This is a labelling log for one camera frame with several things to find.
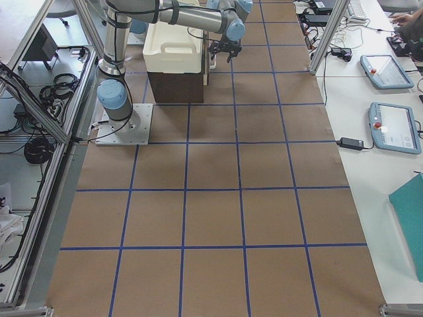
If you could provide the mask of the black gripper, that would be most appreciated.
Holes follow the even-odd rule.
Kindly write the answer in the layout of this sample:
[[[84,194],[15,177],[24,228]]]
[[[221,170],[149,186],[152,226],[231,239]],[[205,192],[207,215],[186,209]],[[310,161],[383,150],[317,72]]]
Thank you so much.
[[[217,53],[225,52],[228,53],[227,63],[238,56],[242,50],[242,45],[238,41],[213,41],[209,46],[209,66],[217,65]]]

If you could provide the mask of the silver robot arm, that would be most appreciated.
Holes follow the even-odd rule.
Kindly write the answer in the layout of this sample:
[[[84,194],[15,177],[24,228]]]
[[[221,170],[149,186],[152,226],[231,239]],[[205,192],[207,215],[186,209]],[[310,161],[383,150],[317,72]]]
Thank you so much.
[[[130,127],[133,102],[125,82],[124,58],[133,20],[149,24],[164,22],[213,32],[221,36],[208,51],[212,56],[228,53],[232,59],[242,50],[245,21],[252,1],[208,1],[206,7],[187,1],[107,1],[106,41],[98,65],[97,97],[114,132]]]

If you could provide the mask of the person hand at desk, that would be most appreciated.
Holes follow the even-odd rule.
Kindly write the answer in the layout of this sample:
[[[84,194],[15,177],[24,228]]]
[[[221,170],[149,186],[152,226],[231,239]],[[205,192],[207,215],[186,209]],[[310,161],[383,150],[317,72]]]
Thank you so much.
[[[404,14],[404,15],[395,15],[392,18],[392,23],[396,24],[406,24],[410,22],[413,19],[413,16],[411,14]]]

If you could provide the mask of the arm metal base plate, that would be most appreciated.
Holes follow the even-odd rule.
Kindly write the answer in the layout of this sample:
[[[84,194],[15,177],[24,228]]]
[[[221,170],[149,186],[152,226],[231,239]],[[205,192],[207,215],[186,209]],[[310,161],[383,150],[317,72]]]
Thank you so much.
[[[106,111],[102,111],[101,121],[94,142],[97,145],[148,145],[153,114],[152,104],[134,104],[129,122],[117,123],[110,121]]]

